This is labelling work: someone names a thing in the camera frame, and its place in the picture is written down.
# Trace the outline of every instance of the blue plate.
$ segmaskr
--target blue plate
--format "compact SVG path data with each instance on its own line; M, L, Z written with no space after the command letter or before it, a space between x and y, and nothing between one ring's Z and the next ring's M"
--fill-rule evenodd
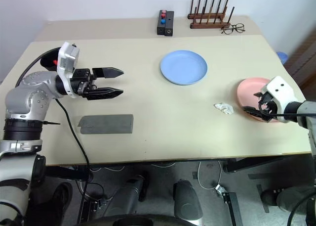
M189 85L200 81L207 72L205 60L189 50L177 50L167 54L160 62L160 70L170 82Z

